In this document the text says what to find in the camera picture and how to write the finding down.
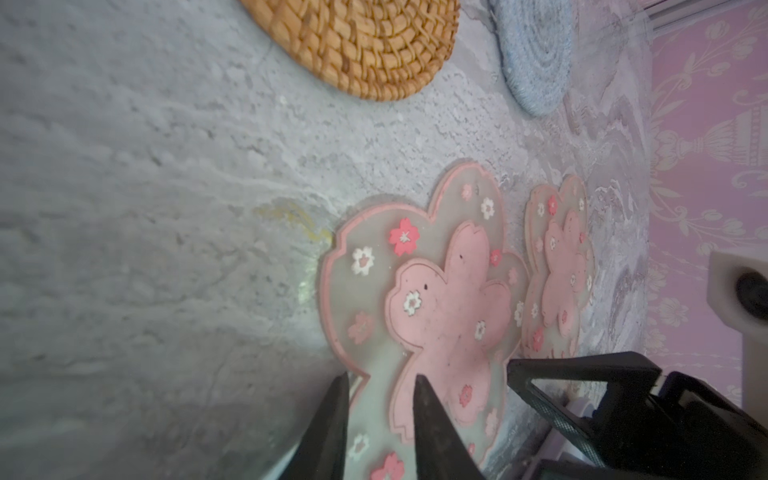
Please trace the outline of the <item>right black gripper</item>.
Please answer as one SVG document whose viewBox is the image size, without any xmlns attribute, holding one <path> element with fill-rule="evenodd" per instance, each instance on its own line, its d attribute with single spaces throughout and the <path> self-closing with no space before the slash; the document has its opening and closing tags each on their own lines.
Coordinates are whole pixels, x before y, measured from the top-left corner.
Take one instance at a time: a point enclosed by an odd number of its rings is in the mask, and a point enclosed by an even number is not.
<svg viewBox="0 0 768 480">
<path fill-rule="evenodd" d="M 764 479 L 767 431 L 708 384 L 632 351 L 569 359 L 514 359 L 507 383 L 584 455 L 543 460 L 541 479 Z M 579 416 L 547 391 L 583 397 Z"/>
</svg>

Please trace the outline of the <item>woven rattan coaster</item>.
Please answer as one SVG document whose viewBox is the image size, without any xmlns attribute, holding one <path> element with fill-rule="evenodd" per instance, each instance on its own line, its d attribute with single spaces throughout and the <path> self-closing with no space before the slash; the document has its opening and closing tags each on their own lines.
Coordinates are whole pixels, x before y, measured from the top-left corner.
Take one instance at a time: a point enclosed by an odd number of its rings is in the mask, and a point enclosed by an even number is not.
<svg viewBox="0 0 768 480">
<path fill-rule="evenodd" d="M 251 18 L 296 63 L 361 99 L 426 87 L 452 55 L 457 0 L 249 0 Z"/>
</svg>

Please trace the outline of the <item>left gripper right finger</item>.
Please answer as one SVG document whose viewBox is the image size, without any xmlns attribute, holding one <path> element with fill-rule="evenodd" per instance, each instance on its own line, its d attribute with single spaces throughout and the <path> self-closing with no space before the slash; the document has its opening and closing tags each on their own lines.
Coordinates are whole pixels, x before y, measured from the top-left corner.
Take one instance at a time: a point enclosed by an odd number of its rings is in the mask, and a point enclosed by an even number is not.
<svg viewBox="0 0 768 480">
<path fill-rule="evenodd" d="M 428 378 L 421 374 L 415 379 L 413 418 L 418 479 L 484 479 Z"/>
</svg>

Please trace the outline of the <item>pink flower coaster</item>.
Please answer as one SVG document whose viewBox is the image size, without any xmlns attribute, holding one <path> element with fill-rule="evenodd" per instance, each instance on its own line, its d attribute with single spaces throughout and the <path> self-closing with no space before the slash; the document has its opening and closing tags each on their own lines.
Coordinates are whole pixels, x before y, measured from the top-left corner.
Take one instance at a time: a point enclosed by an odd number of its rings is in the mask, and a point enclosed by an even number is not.
<svg viewBox="0 0 768 480">
<path fill-rule="evenodd" d="M 571 175 L 558 188 L 533 189 L 525 209 L 524 239 L 531 277 L 522 315 L 522 355 L 573 358 L 597 273 L 581 178 Z"/>
<path fill-rule="evenodd" d="M 323 330 L 352 373 L 345 477 L 417 475 L 413 395 L 425 376 L 473 461 L 492 449 L 505 362 L 529 283 L 506 245 L 503 201 L 475 162 L 449 170 L 427 208 L 384 203 L 336 233 L 320 275 Z"/>
</svg>

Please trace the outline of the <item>blue woven coaster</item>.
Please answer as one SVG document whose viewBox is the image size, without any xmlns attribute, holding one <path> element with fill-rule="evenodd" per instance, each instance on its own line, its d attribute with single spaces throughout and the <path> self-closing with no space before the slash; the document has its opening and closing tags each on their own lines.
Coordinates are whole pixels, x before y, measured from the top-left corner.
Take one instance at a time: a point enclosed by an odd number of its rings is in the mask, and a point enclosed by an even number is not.
<svg viewBox="0 0 768 480">
<path fill-rule="evenodd" d="M 570 1 L 490 3 L 507 87 L 533 117 L 551 114 L 570 83 L 574 12 Z"/>
</svg>

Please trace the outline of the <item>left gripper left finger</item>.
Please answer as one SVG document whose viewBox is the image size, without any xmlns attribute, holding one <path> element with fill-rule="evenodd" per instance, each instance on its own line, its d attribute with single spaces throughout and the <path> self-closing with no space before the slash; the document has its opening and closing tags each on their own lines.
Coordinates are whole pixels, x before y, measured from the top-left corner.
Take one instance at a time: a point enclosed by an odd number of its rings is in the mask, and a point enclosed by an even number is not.
<svg viewBox="0 0 768 480">
<path fill-rule="evenodd" d="M 350 403 L 346 373 L 335 377 L 280 480 L 342 480 Z"/>
</svg>

